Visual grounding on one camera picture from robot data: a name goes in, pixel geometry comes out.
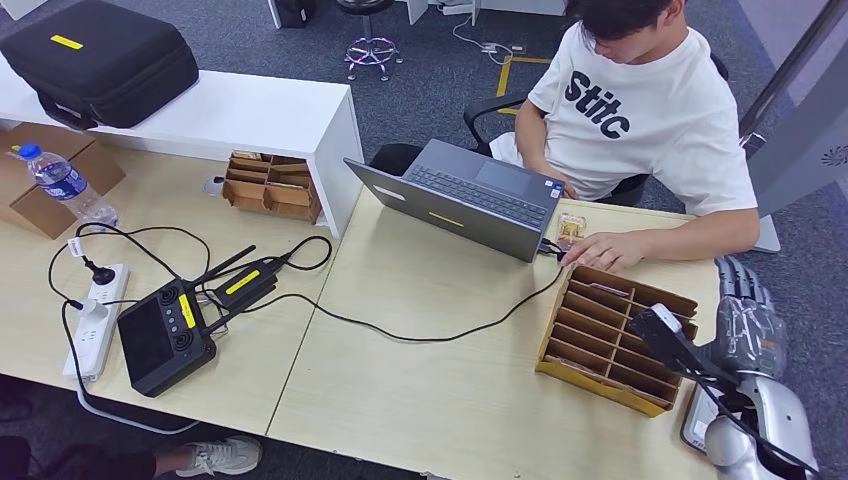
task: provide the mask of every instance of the laptop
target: laptop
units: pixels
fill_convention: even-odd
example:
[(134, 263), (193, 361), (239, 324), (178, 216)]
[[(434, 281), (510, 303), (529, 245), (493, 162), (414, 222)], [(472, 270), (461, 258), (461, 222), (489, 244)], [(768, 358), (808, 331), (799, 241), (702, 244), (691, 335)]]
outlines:
[(345, 162), (383, 205), (532, 262), (562, 193), (557, 180), (430, 140), (403, 177)]

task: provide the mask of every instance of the man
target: man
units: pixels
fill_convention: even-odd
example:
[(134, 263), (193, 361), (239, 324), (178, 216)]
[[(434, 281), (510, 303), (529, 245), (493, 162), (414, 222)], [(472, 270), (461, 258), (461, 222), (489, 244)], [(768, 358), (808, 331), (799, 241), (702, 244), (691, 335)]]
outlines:
[(759, 236), (736, 102), (683, 3), (572, 0), (579, 22), (521, 106), (515, 133), (490, 145), (496, 159), (556, 177), (581, 200), (652, 174), (698, 217), (670, 230), (592, 235), (564, 264), (618, 272), (643, 258), (747, 250)]

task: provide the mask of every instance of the bottle cap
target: bottle cap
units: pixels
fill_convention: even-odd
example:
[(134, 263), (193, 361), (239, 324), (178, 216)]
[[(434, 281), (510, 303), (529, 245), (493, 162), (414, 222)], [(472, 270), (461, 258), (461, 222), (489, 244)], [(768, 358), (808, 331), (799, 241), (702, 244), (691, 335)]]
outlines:
[(21, 148), (18, 150), (17, 153), (24, 160), (32, 160), (35, 157), (41, 155), (41, 147), (34, 143), (27, 143), (21, 145)]

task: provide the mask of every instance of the laptop lid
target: laptop lid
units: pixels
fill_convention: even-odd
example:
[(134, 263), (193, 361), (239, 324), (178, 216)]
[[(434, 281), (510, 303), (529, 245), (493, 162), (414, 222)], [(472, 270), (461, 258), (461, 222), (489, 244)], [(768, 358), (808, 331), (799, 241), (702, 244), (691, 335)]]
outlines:
[(520, 225), (359, 162), (344, 161), (383, 205), (525, 262), (533, 261), (545, 228)]

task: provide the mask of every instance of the wooden sorting box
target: wooden sorting box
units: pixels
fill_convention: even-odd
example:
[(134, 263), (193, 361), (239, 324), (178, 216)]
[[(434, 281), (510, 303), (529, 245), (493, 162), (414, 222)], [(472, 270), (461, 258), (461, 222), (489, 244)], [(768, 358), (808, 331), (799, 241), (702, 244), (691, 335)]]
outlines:
[(649, 417), (671, 410), (680, 375), (658, 361), (627, 326), (633, 316), (657, 303), (675, 314), (686, 338), (695, 338), (694, 301), (589, 267), (574, 268), (560, 290), (536, 371)]
[(241, 210), (300, 218), (315, 223), (321, 202), (306, 160), (234, 152), (221, 192)]

